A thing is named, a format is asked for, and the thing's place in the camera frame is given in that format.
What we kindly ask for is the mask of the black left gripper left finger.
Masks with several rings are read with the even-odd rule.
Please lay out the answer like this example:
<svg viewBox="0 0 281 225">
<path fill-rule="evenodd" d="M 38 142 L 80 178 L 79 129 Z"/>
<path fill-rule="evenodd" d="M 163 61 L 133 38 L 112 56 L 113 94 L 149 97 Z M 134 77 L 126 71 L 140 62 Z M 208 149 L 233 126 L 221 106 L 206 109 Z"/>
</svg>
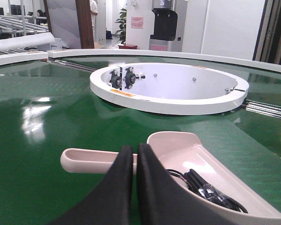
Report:
<svg viewBox="0 0 281 225">
<path fill-rule="evenodd" d="M 133 148 L 123 146 L 100 183 L 50 225 L 128 225 L 133 183 Z"/>
</svg>

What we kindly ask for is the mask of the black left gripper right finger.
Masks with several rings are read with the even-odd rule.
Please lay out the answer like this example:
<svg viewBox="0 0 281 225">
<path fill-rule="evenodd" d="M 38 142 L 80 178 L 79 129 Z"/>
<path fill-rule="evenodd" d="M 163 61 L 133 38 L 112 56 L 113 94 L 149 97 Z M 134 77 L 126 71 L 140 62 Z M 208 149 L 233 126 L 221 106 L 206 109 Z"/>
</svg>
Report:
<svg viewBox="0 0 281 225">
<path fill-rule="evenodd" d="M 143 225 L 233 224 L 216 211 L 216 206 L 174 181 L 145 143 L 138 146 L 137 198 Z"/>
</svg>

